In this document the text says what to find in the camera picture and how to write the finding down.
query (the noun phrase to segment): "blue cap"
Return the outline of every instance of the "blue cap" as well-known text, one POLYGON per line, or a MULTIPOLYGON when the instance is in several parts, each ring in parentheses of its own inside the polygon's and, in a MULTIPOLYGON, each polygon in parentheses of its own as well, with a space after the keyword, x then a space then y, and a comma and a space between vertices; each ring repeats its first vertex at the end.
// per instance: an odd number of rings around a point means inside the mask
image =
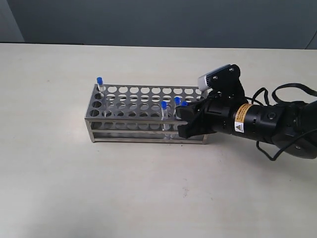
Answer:
POLYGON ((180 104, 180 98, 179 97, 175 97, 174 98, 174 102, 176 105, 180 104))
POLYGON ((163 109, 163 110, 167 109, 167 103, 166 103, 166 101, 161 101, 160 105, 162 106, 162 109, 163 109))
POLYGON ((99 85, 103 85, 103 78, 98 77, 98 78, 97 78, 97 83, 98 83, 99 85))

